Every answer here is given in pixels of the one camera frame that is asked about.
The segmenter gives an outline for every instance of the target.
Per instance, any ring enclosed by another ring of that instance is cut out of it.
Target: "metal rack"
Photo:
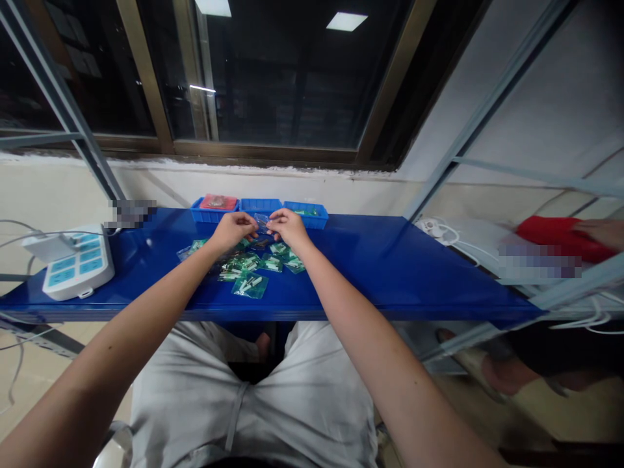
[[[65,80],[60,76],[57,64],[36,33],[21,1],[0,1],[0,21],[64,130],[46,135],[0,138],[0,150],[71,141],[106,197],[110,200],[125,200],[124,193],[102,155],[85,117]],[[1,275],[0,281],[26,281],[28,278],[28,275]],[[0,328],[67,358],[75,358],[84,348],[81,343],[45,324],[28,324],[0,318]]]
[[[17,47],[64,132],[0,138],[0,150],[71,141],[110,200],[125,200],[111,168],[80,112],[55,61],[20,1],[0,2],[0,21]]]
[[[453,145],[451,145],[441,162],[436,166],[423,189],[404,212],[406,219],[412,222],[418,220],[431,199],[461,164],[540,180],[548,184],[589,192],[597,196],[624,198],[624,188],[622,187],[609,187],[586,179],[558,177],[539,171],[476,161],[465,157],[490,119],[498,111],[577,4],[578,1],[572,0],[551,1],[514,53],[498,83],[471,116],[468,123],[456,137]],[[534,295],[532,294],[529,300],[539,308],[550,311],[607,289],[609,286],[621,281],[624,281],[624,253],[620,253],[584,271],[581,278],[561,281],[545,291],[533,290]],[[556,319],[561,320],[562,318],[562,314],[557,314]],[[522,328],[531,323],[533,322],[518,324],[515,328]],[[424,363],[431,363],[451,356],[470,346],[483,343],[503,333],[504,331],[491,323],[480,324],[441,345],[429,349],[420,357]]]

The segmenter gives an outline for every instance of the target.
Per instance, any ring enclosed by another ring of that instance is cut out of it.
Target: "white power strip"
[[[87,231],[98,234],[67,233],[75,245],[76,253],[47,266],[43,292],[54,300],[62,301],[93,294],[95,288],[106,284],[115,276],[109,239],[101,224],[89,224],[69,231]]]

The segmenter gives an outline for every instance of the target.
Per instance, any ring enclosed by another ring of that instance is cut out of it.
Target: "blue metal shelf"
[[[117,274],[91,297],[48,298],[42,271],[4,296],[0,310],[28,321],[109,320],[178,264],[178,250],[210,237],[215,227],[196,224],[188,209],[159,208],[142,229],[109,239]],[[402,217],[335,214],[324,230],[309,235],[388,319],[511,322],[542,314]],[[183,319],[326,320],[307,273],[262,274],[269,284],[260,300],[235,296],[232,283],[208,275]]]

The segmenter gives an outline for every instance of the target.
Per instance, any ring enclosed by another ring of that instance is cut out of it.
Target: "forearm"
[[[0,460],[29,468],[90,465],[128,387],[219,255],[206,244],[117,314],[4,440]],[[38,441],[36,453],[24,451],[28,440]],[[59,451],[64,444],[71,450]]]
[[[300,257],[328,319],[408,465],[501,459],[465,425],[397,331],[311,243]]]

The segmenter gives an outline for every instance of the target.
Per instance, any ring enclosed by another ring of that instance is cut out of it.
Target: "ceiling light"
[[[353,31],[356,27],[360,26],[362,22],[368,18],[368,15],[356,15],[354,13],[336,13],[330,23],[327,25],[327,29],[337,29],[338,31]]]
[[[189,87],[189,88],[200,89],[200,90],[202,90],[202,91],[208,91],[208,92],[214,92],[214,93],[216,93],[216,91],[215,91],[215,90],[211,90],[210,88],[202,88],[201,86],[195,86],[194,84],[190,84],[188,87]]]
[[[195,0],[202,14],[232,17],[228,0]]]

